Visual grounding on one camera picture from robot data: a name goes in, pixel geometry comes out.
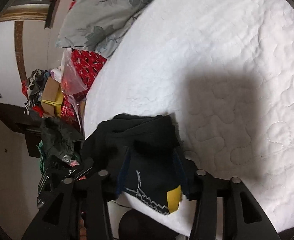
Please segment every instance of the cardboard box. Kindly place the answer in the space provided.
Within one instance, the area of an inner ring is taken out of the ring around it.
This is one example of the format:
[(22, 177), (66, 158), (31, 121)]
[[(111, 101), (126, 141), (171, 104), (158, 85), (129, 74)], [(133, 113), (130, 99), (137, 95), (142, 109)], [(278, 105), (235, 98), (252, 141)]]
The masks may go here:
[(85, 106), (86, 106), (86, 101), (82, 100), (79, 104), (79, 111), (80, 111), (81, 119), (84, 119)]
[(45, 113), (53, 117), (60, 117), (64, 94), (60, 83), (49, 77), (41, 97), (41, 106)]

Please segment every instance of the white wall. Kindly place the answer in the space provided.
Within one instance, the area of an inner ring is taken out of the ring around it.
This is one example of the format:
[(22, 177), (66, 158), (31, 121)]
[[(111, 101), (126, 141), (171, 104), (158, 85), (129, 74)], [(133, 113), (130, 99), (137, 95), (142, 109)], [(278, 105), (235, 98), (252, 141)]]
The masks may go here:
[(18, 73), (15, 43), (14, 21), (0, 23), (0, 98), (1, 103), (24, 106), (22, 85)]
[(39, 159), (29, 157), (24, 135), (0, 121), (0, 225), (13, 240), (21, 239), (38, 211), (40, 178)]
[(24, 21), (23, 53), (27, 77), (37, 68), (51, 69), (59, 67), (64, 49), (56, 48), (55, 45), (71, 1), (60, 0), (51, 29), (44, 29), (45, 22)]

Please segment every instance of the bed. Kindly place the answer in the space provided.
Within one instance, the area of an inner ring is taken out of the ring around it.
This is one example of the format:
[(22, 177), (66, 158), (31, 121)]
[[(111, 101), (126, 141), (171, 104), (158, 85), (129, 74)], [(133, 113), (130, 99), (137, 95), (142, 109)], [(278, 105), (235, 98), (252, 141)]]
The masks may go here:
[[(276, 230), (294, 227), (294, 10), (285, 0), (154, 0), (87, 95), (88, 137), (119, 113), (170, 114), (185, 155), (215, 177), (240, 177)], [(168, 216), (188, 236), (194, 203)]]

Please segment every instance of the black plastic bracket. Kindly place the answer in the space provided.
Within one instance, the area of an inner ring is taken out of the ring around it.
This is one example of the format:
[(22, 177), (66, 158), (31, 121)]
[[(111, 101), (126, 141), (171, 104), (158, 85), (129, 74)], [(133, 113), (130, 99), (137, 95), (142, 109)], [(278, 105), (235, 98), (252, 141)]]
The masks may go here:
[(280, 240), (269, 218), (237, 177), (214, 178), (200, 170), (195, 183), (200, 185), (190, 240), (215, 240), (217, 198), (224, 200), (223, 240)]
[(87, 239), (112, 240), (107, 199), (103, 197), (102, 189), (102, 184), (108, 177), (108, 172), (104, 171), (83, 180), (75, 181), (69, 177), (64, 179), (52, 192), (50, 200), (39, 210), (22, 240), (78, 239), (78, 204), (81, 198), (87, 202)]

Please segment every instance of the yellow patch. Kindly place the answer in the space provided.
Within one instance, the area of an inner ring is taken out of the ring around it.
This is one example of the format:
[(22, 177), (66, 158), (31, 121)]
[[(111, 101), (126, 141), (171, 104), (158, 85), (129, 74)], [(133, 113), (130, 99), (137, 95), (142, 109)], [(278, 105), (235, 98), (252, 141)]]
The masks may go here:
[(167, 192), (169, 213), (175, 212), (179, 207), (181, 197), (181, 186)]

